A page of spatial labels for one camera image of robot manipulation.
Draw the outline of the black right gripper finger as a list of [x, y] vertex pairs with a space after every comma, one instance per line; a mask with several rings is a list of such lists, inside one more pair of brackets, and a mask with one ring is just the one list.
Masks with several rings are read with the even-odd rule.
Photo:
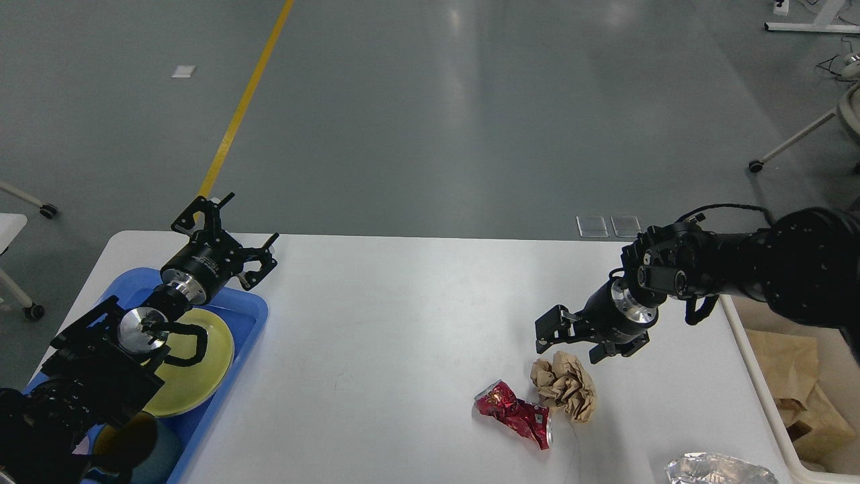
[[593, 349], [589, 350], [589, 360], [591, 364], [598, 364], [600, 361], [608, 358], [608, 356], [624, 356], [627, 358], [628, 356], [632, 356], [639, 349], [642, 349], [645, 344], [649, 342], [649, 334], [643, 333], [641, 335], [637, 335], [633, 338], [632, 341], [616, 344], [612, 342], [601, 342], [593, 346]]
[[585, 334], [577, 333], [579, 321], [580, 318], [564, 305], [550, 307], [535, 320], [535, 352], [544, 354], [555, 344], [583, 342]]

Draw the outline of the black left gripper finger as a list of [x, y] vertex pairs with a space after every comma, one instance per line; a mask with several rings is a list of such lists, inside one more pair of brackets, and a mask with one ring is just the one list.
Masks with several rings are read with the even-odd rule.
[[277, 260], [271, 254], [271, 246], [279, 239], [279, 233], [273, 233], [260, 247], [240, 246], [234, 251], [234, 258], [239, 261], [239, 272], [236, 278], [245, 291], [252, 291], [277, 266]]
[[237, 240], [223, 229], [220, 211], [234, 197], [228, 193], [223, 200], [199, 195], [170, 225], [173, 232], [187, 235], [191, 245], [236, 246]]

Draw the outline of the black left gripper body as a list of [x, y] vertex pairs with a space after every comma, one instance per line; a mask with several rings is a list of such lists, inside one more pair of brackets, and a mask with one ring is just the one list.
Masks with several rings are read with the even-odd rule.
[[162, 267], [160, 291], [187, 305], [206, 305], [242, 272], [243, 249], [225, 232], [191, 233], [187, 245]]

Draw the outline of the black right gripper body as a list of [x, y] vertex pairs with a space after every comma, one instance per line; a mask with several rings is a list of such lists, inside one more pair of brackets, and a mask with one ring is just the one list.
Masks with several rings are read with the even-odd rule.
[[610, 278], [575, 313], [577, 333], [596, 344], [630, 342], [654, 327], [660, 304], [659, 294], [630, 288], [625, 278]]

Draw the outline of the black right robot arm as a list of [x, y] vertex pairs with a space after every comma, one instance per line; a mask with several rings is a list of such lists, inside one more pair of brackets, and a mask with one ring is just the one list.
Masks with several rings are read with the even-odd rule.
[[704, 208], [651, 226], [621, 249], [621, 265], [572, 312], [557, 305], [535, 321], [535, 351], [589, 342], [589, 359], [631, 356], [649, 341], [658, 307], [685, 303], [685, 322], [710, 316], [722, 294], [761, 301], [804, 327], [833, 329], [858, 358], [859, 218], [856, 208], [805, 208], [751, 233], [703, 229]]

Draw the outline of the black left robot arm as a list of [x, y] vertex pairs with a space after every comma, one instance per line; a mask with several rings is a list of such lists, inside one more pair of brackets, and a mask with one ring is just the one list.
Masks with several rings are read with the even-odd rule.
[[199, 195], [175, 218], [187, 244], [160, 270], [161, 281], [138, 306], [110, 295], [52, 338], [41, 366], [46, 377], [30, 392], [2, 389], [2, 477], [11, 483], [78, 483], [95, 467], [132, 478], [128, 458], [76, 454], [96, 425], [127, 426], [164, 387], [163, 365], [189, 368], [207, 355], [205, 328], [181, 318], [230, 282], [246, 291], [277, 266], [271, 246], [244, 246], [224, 229], [220, 212], [233, 199]]

